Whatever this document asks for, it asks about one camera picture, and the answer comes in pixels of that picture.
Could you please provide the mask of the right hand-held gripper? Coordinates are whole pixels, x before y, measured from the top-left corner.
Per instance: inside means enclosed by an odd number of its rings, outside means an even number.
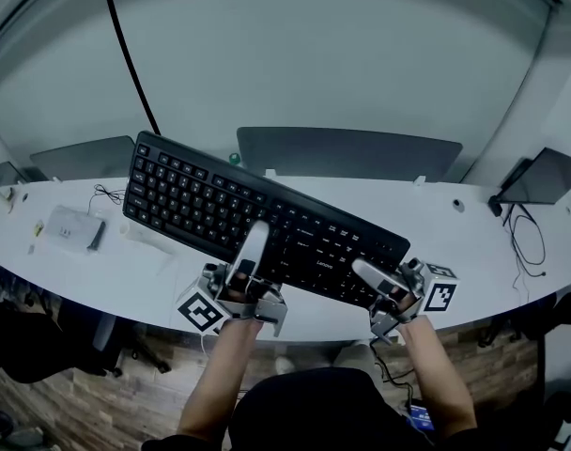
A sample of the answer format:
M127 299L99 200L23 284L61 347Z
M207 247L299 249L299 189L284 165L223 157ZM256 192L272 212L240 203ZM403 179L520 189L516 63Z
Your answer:
M370 262L356 258L352 270L377 293L369 307L372 334L389 343L388 335L400 324L407 324L425 312L448 309L458 287L458 278L447 267L412 258L393 272L384 271ZM393 313L394 301L412 292L417 303L400 316Z

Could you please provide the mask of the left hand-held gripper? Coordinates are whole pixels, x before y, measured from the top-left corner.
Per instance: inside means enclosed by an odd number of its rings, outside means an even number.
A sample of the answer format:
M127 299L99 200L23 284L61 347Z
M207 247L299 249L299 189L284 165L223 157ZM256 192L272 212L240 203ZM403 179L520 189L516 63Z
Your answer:
M284 324L287 306L281 286L257 277L270 227L255 222L230 266L208 263L195 280L177 299L177 311L189 321L200 335L217 334L228 320L256 320L273 326L278 336ZM254 278L261 287L256 303L239 303L228 295L231 281L243 274Z

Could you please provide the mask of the black keyboard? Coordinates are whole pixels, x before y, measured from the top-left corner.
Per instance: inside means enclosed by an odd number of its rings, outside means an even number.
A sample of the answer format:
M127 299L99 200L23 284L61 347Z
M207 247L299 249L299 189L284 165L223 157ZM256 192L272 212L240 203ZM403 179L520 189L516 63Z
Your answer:
M392 272L410 248L386 229L152 132L137 136L123 213L224 262L234 260L253 223L264 221L270 231L261 277L362 308L377 293L353 261Z

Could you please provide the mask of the person's left forearm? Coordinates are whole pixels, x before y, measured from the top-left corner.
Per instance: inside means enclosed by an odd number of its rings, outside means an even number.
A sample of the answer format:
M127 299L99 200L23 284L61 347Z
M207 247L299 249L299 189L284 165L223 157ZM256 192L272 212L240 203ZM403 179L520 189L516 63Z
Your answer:
M223 442L262 323L229 320L222 327L205 370L189 396L177 428L212 445Z

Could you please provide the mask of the person's right forearm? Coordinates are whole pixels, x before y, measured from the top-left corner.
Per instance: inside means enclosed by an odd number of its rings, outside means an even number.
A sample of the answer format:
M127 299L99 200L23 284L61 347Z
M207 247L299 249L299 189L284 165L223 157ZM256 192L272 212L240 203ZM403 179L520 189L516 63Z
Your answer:
M416 380L438 434L446 439L477 428L470 391L450 360L431 322L419 316L400 324Z

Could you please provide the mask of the person's right hand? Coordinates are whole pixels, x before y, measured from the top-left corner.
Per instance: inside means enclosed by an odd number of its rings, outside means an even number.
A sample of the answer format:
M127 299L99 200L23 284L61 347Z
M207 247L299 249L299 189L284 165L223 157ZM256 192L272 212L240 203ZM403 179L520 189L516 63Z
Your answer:
M394 301L393 313L400 316L409 311L418 301L417 297L402 288L394 287L389 294L389 298Z

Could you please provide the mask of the person's left hand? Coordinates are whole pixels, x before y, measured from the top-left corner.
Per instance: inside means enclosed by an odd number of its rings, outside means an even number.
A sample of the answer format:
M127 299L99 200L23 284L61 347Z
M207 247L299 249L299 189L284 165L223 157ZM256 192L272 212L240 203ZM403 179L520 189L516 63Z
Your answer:
M249 275L236 273L229 283L228 295L239 303L256 303L260 296L259 282Z

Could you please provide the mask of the person's black shirt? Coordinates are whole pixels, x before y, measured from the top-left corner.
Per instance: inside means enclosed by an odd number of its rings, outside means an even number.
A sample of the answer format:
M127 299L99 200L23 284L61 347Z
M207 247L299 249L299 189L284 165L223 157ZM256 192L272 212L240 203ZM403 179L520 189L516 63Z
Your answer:
M437 445L391 408L358 369L326 367L263 380L237 404L230 451L495 451L477 429Z

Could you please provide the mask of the small blue screen device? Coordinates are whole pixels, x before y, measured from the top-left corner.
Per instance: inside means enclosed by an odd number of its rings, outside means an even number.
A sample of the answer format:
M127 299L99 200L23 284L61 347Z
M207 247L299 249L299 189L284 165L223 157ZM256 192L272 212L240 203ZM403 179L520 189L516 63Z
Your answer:
M421 431L433 431L434 426L431 421L428 410L423 405L410 404L409 421L412 425Z

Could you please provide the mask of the white flat box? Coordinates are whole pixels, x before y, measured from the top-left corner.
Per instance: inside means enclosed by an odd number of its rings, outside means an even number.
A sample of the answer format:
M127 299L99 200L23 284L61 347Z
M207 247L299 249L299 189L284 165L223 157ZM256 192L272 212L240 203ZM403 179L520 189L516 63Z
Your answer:
M106 223L87 212L56 206L43 228L46 239L73 253L97 251Z

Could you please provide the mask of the medium grey desk divider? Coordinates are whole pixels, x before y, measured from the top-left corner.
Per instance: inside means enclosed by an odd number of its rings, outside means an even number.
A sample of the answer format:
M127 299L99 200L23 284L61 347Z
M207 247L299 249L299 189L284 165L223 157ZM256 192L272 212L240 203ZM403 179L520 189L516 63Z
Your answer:
M123 135L45 150L30 160L50 180L125 178L133 152L134 142Z

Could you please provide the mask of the black office chair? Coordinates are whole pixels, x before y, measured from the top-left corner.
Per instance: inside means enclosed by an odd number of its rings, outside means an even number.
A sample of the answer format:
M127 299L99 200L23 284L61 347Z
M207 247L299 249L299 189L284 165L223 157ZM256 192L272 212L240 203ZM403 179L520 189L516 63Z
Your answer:
M0 367L19 383L34 383L70 368L119 377L118 358L130 350L162 374L169 364L137 337L134 322L64 300L56 319L0 303Z
M478 346L481 348L490 346L506 325L509 325L514 332L511 337L512 342L522 336L538 341L559 325L571 325L571 292L561 298L556 294L550 294L535 302L494 316L480 337Z

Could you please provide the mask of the black flat monitor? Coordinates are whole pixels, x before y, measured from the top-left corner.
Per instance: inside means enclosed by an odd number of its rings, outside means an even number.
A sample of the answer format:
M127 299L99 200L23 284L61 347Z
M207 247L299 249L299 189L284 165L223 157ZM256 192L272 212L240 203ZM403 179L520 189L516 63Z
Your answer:
M524 159L494 196L497 203L554 205L571 190L571 157L543 148Z

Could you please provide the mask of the crumpled plastic sheet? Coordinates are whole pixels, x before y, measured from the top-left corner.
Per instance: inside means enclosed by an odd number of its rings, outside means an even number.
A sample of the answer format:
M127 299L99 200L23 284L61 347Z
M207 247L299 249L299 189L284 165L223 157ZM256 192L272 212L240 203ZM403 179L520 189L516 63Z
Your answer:
M35 292L33 284L0 266L0 302L13 299L28 301Z

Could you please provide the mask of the small grey desk divider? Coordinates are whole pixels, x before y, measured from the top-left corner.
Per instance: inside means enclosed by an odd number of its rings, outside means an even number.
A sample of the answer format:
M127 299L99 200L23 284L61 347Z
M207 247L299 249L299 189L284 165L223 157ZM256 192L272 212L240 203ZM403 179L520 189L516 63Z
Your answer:
M0 187L31 182L25 173L18 170L11 162L0 163Z

